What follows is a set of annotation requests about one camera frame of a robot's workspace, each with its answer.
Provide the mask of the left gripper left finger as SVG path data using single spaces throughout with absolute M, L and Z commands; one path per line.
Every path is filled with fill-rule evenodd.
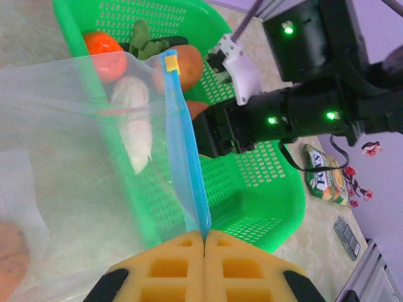
M 191 231 L 111 266 L 84 301 L 203 301 L 204 242 Z

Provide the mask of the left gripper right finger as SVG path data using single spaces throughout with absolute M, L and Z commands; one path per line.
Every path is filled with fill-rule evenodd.
M 299 266 L 225 232 L 205 242 L 205 301 L 324 301 Z

